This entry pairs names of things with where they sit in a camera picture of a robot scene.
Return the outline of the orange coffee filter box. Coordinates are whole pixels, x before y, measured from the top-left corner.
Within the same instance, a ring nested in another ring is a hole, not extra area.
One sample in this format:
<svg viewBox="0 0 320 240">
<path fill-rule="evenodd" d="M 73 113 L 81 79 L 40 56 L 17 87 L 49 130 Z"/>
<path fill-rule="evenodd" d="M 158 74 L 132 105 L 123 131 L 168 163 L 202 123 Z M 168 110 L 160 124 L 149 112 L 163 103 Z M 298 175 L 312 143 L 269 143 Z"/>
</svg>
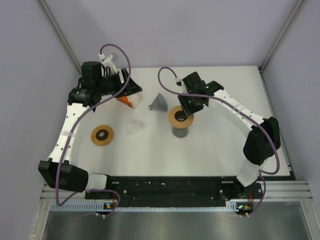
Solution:
<svg viewBox="0 0 320 240">
<path fill-rule="evenodd" d="M 129 96 L 118 97 L 117 100 L 132 109 L 135 109 L 142 101 L 140 93 L 135 93 Z"/>
</svg>

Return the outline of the grey glass carafe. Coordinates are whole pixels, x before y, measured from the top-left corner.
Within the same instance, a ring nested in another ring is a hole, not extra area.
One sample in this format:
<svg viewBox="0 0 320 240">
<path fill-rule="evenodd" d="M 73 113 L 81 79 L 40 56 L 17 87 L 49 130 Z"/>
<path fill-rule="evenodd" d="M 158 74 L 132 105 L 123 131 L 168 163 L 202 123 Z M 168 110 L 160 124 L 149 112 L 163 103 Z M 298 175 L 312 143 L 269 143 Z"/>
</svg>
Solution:
<svg viewBox="0 0 320 240">
<path fill-rule="evenodd" d="M 172 128 L 172 133 L 177 138 L 185 138 L 189 133 L 189 129 L 188 128 L 173 127 Z"/>
</svg>

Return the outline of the grey glass dripper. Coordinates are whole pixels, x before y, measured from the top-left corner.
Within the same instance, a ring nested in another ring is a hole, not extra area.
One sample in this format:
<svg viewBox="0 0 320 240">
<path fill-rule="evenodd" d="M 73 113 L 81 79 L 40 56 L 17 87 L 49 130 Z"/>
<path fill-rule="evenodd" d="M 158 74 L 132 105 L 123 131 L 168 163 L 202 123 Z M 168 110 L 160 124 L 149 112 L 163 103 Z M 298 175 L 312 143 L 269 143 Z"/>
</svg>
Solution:
<svg viewBox="0 0 320 240">
<path fill-rule="evenodd" d="M 159 93 L 153 102 L 148 106 L 149 110 L 151 111 L 161 111 L 167 112 L 168 111 L 168 104 L 165 97 Z"/>
</svg>

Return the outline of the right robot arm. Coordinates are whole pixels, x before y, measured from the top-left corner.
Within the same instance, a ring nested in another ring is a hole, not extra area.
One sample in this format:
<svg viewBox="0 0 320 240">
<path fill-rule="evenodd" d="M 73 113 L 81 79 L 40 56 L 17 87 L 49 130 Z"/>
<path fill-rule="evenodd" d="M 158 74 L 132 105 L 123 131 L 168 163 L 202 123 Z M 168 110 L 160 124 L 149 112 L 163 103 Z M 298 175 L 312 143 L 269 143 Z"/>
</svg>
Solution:
<svg viewBox="0 0 320 240">
<path fill-rule="evenodd" d="M 176 78 L 175 83 L 182 87 L 178 100 L 185 116 L 195 114 L 207 106 L 224 116 L 244 135 L 245 160 L 233 185 L 233 192 L 237 197 L 245 198 L 251 193 L 251 185 L 263 173 L 263 165 L 270 157 L 275 156 L 276 159 L 275 170 L 270 174 L 279 172 L 280 158 L 277 150 L 281 146 L 281 140 L 276 118 L 255 114 L 231 97 L 221 84 L 214 80 L 206 83 L 197 72 L 183 79 Z"/>
</svg>

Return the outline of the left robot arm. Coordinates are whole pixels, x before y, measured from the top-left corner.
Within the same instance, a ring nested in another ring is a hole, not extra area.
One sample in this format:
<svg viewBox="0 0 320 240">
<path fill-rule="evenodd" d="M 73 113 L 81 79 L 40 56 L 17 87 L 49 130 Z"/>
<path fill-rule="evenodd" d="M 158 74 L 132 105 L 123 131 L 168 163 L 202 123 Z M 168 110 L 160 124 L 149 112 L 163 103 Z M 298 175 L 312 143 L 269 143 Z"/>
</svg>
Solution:
<svg viewBox="0 0 320 240">
<path fill-rule="evenodd" d="M 93 173 L 77 166 L 86 128 L 96 105 L 104 96 L 116 98 L 142 92 L 129 76 L 128 70 L 106 73 L 98 61 L 86 61 L 81 66 L 78 84 L 68 94 L 65 121 L 58 140 L 47 160 L 39 162 L 38 171 L 50 188 L 81 193 L 96 189 L 102 198 L 109 198 L 114 191 L 108 176 Z"/>
</svg>

